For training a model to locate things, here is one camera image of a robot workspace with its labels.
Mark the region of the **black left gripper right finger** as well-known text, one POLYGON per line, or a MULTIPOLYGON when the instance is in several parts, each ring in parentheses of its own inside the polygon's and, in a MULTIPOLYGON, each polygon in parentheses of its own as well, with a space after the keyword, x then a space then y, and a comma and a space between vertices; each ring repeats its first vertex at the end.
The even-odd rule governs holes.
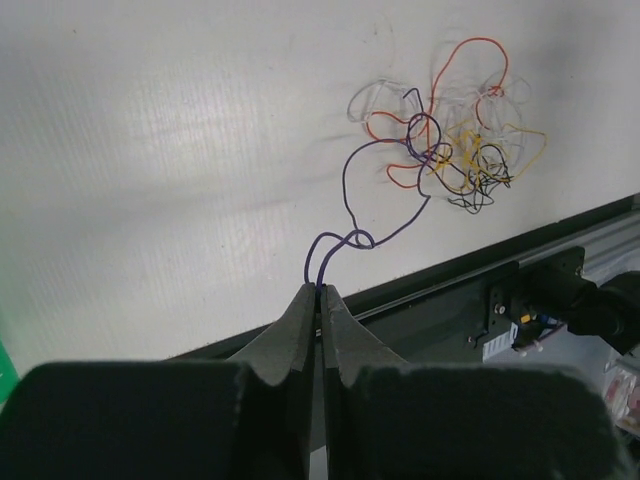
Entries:
POLYGON ((353 317, 335 286, 321 288, 319 306, 328 477, 367 479, 372 430, 359 378, 406 361, 353 317))

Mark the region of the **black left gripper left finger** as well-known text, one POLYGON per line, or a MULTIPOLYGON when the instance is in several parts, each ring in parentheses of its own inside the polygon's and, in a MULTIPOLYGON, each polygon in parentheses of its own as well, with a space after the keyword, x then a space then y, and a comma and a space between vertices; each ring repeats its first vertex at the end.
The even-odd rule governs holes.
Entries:
POLYGON ((315 366, 316 287, 229 358, 243 367, 235 479, 307 479, 315 366))

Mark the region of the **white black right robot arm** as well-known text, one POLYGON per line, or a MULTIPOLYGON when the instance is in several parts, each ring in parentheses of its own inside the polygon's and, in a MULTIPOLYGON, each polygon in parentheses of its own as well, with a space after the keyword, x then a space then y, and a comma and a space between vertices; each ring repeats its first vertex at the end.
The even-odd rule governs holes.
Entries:
POLYGON ((574 335, 598 336, 619 354, 639 345, 639 273, 628 271, 598 285, 556 269, 529 280, 532 306, 566 324, 574 335))

